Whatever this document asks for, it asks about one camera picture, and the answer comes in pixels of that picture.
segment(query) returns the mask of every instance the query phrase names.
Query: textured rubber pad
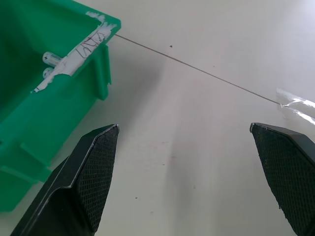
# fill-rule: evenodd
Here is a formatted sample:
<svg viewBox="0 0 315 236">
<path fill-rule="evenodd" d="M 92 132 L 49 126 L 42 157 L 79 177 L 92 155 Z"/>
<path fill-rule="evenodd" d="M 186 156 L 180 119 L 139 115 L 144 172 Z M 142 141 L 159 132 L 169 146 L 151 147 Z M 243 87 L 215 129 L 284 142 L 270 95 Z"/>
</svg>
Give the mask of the textured rubber pad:
<svg viewBox="0 0 315 236">
<path fill-rule="evenodd" d="M 101 135 L 89 154 L 80 176 L 76 190 L 92 232 L 96 232 L 101 220 L 114 169 L 118 128 L 115 127 Z"/>
<path fill-rule="evenodd" d="M 298 236 L 314 235 L 314 162 L 294 140 L 307 143 L 308 151 L 314 150 L 314 143 L 305 135 L 263 124 L 252 124 L 251 132 L 279 208 Z"/>
</svg>

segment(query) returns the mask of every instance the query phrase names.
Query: green storage bin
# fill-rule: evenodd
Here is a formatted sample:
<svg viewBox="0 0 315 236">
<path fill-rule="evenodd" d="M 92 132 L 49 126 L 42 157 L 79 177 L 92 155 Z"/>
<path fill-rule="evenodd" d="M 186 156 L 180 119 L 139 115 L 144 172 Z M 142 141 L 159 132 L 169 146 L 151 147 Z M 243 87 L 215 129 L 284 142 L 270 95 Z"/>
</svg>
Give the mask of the green storage bin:
<svg viewBox="0 0 315 236">
<path fill-rule="evenodd" d="M 33 184 L 46 181 L 64 141 L 96 99 L 106 98 L 106 42 L 121 22 L 71 0 L 1 0 L 0 11 L 0 211 L 11 211 Z M 43 54 L 66 57 L 102 24 L 93 15 L 115 26 L 110 36 L 74 74 L 56 75 L 44 90 L 30 93 L 49 67 Z"/>
</svg>

